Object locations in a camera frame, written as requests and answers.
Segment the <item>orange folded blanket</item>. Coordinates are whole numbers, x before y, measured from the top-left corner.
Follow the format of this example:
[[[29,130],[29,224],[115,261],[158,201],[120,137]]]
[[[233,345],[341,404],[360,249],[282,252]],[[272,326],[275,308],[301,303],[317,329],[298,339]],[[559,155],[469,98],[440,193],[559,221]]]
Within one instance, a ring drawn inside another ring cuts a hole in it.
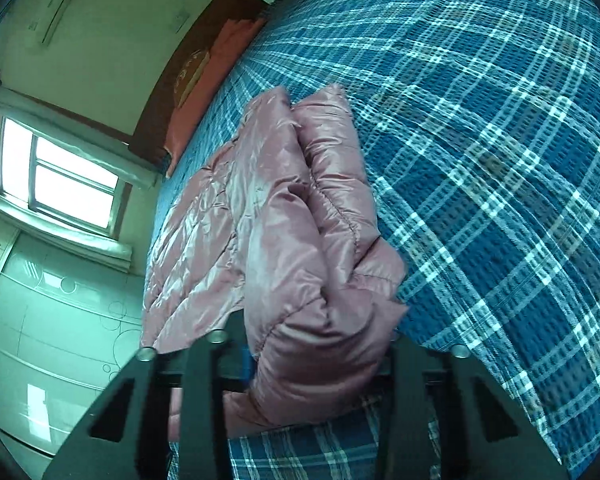
[[[183,106],[175,108],[166,129],[163,147],[171,161],[166,177],[172,177],[189,140],[206,114],[216,92],[265,23],[264,18],[227,20],[208,50],[209,62]]]

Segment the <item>white wardrobe with circles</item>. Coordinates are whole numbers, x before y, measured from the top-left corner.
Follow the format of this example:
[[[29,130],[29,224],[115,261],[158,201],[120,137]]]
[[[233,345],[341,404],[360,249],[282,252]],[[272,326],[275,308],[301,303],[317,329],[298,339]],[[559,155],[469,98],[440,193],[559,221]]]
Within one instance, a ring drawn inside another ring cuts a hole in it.
[[[17,237],[0,272],[0,439],[30,478],[137,350],[143,284]]]

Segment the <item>white wall switch plate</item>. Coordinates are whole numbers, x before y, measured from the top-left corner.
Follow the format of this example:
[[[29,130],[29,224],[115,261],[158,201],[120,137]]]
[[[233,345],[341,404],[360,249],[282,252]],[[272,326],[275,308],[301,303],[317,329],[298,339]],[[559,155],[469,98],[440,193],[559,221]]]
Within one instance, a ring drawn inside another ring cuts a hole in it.
[[[170,21],[169,29],[172,34],[177,34],[189,19],[189,13],[186,9],[181,8],[173,15]]]

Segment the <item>left window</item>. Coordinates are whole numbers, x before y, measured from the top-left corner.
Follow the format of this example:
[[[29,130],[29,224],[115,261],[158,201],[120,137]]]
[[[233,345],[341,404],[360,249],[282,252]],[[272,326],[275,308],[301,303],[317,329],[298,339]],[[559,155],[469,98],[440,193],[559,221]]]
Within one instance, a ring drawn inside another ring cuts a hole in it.
[[[125,161],[93,129],[0,87],[0,214],[47,243],[128,272]]]

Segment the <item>dark wooden headboard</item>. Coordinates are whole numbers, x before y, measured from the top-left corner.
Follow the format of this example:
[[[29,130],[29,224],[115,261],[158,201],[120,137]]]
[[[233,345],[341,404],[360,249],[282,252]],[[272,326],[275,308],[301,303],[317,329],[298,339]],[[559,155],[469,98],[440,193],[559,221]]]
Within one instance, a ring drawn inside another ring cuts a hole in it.
[[[129,151],[163,170],[169,157],[164,148],[174,110],[186,99],[185,88],[208,63],[211,47],[228,21],[252,21],[268,5],[264,0],[211,0],[193,24],[185,29],[169,61],[152,89],[129,140]]]

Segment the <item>brown patterned pillow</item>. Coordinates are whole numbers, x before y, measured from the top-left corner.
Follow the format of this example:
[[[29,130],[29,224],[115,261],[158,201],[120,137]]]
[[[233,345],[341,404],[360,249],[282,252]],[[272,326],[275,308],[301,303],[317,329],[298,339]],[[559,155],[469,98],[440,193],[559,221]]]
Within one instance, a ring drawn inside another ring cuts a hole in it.
[[[183,106],[208,64],[209,58],[208,50],[197,50],[189,55],[174,82],[173,101],[175,108]]]

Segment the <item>pink quilted puffer jacket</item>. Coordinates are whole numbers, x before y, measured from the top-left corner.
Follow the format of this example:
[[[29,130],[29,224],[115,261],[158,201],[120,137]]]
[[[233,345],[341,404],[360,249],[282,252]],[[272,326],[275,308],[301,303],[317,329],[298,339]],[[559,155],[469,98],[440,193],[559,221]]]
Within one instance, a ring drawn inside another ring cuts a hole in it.
[[[331,84],[254,98],[191,177],[148,257],[145,346],[189,347],[242,312],[256,370],[224,396],[231,437],[322,422],[375,375],[405,314],[352,112]]]

